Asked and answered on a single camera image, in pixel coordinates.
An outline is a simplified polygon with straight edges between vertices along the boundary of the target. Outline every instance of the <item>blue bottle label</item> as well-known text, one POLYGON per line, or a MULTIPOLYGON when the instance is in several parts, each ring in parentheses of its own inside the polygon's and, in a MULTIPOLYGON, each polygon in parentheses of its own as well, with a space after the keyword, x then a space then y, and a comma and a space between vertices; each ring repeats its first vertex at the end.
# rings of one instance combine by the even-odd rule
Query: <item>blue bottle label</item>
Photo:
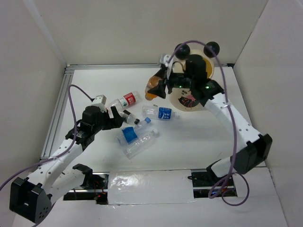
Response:
POLYGON ((171 109, 169 108, 159 108, 159 118, 160 119, 170 119, 171 117, 171 109))
POLYGON ((128 144, 130 144, 134 139, 138 138, 133 127, 126 127, 122 129, 122 132, 128 144))

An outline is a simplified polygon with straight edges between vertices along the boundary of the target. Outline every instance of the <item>black knob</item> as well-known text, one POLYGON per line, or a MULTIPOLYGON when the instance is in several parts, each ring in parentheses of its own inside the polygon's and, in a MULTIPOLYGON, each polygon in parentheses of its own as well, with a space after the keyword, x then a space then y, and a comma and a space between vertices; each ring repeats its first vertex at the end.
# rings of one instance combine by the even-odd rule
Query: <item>black knob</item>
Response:
POLYGON ((179 60, 185 60, 190 55, 190 48, 187 44, 181 46, 181 48, 176 52, 176 58, 179 60))
POLYGON ((220 46, 218 43, 212 41, 212 42, 207 43, 206 46, 204 47, 203 52, 207 57, 213 58, 219 54, 220 46), (213 53, 206 46, 211 48, 213 50, 213 52, 215 53, 215 55, 213 55, 213 53))

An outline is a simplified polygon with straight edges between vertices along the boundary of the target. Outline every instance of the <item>plastic water bottle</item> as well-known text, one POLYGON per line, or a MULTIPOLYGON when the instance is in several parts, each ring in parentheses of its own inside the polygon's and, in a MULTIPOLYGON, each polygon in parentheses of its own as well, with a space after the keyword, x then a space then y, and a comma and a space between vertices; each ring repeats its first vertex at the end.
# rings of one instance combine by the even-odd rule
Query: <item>plastic water bottle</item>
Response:
POLYGON ((125 153, 126 157, 129 159, 133 158, 150 145, 152 145, 153 140, 155 137, 159 135, 159 131, 157 129, 153 129, 152 131, 148 131, 143 134, 141 137, 136 139, 133 143, 128 145, 123 152, 125 153))
POLYGON ((117 135, 117 139, 121 146, 132 143, 136 138, 140 137, 147 128, 151 120, 147 117, 144 121, 140 121, 134 127, 126 127, 122 129, 117 135))
POLYGON ((110 109, 111 106, 115 106, 118 112, 122 112, 123 109, 139 102, 140 100, 141 97, 139 93, 137 91, 133 91, 111 102, 108 109, 110 109))
POLYGON ((179 114, 177 112, 173 112, 172 109, 146 105, 142 107, 142 115, 151 119, 160 120, 171 120, 173 118, 179 118, 179 114))
POLYGON ((131 112, 129 112, 127 110, 123 110, 123 112, 121 114, 122 114, 124 121, 128 124, 135 125, 140 122, 140 120, 138 118, 136 118, 135 115, 133 115, 131 112))

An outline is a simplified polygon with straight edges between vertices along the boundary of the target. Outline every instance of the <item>white wall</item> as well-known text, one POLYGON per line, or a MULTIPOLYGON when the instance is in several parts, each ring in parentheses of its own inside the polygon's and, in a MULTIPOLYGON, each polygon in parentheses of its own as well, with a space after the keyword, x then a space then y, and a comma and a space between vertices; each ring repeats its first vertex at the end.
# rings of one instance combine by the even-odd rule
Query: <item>white wall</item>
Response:
POLYGON ((157 63, 188 39, 235 63, 267 0, 34 0, 70 64, 157 63))
POLYGON ((234 71, 290 227, 303 223, 303 0, 269 0, 234 71))
MULTIPOLYGON (((39 161, 64 66, 22 0, 0 2, 0 184, 39 161)), ((11 226, 10 184, 0 192, 0 226, 11 226)))

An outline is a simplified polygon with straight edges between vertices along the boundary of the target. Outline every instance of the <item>plastic sheet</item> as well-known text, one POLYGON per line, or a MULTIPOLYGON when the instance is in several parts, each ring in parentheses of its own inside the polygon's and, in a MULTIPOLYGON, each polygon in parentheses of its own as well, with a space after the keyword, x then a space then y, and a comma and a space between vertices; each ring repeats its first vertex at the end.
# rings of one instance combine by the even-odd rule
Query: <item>plastic sheet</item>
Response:
POLYGON ((111 172, 108 204, 193 202, 190 175, 190 170, 111 172))

